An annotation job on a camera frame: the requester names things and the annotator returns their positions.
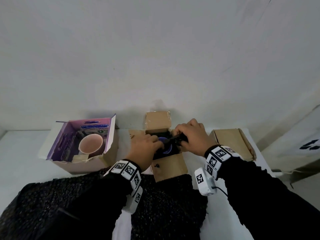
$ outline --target black sleeve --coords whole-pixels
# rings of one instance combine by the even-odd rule
[[[131,192],[129,180],[121,174],[107,174],[68,208],[59,209],[58,217],[38,239],[111,239],[116,220],[126,205],[126,195]]]
[[[231,157],[222,163],[218,177],[225,181],[230,205],[255,240],[319,236],[320,212],[253,161]]]

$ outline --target cardboard box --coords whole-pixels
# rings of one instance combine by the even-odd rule
[[[118,152],[118,135],[115,132],[116,115],[112,118],[56,121],[39,150],[38,157],[52,161],[71,174],[84,174],[114,165]],[[78,146],[88,134],[104,138],[102,155],[88,158],[79,153]]]
[[[171,116],[169,111],[157,111],[146,113],[146,130],[130,129],[130,137],[152,133],[170,131]],[[187,174],[188,169],[182,153],[163,157],[152,161],[151,168],[156,182]]]
[[[218,145],[229,146],[245,161],[254,161],[257,158],[253,147],[241,129],[215,129],[209,136],[214,138]]]

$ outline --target right hand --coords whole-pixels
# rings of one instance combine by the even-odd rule
[[[210,138],[206,133],[202,123],[198,123],[196,119],[190,120],[187,124],[179,124],[173,131],[173,135],[184,133],[188,137],[188,141],[182,141],[181,146],[187,151],[195,155],[204,157],[206,151],[216,145],[214,139]]]

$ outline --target left hand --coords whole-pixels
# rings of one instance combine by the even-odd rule
[[[153,156],[159,148],[164,149],[164,145],[155,135],[134,136],[131,139],[131,150],[126,159],[138,164],[143,172],[150,167]]]

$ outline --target cable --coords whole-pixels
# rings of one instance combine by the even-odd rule
[[[220,189],[219,187],[212,187],[211,186],[211,188],[214,190],[214,189]],[[226,192],[224,192],[222,189],[220,189],[221,191],[222,191],[222,193],[224,193],[227,197],[228,197],[228,195],[226,194]]]

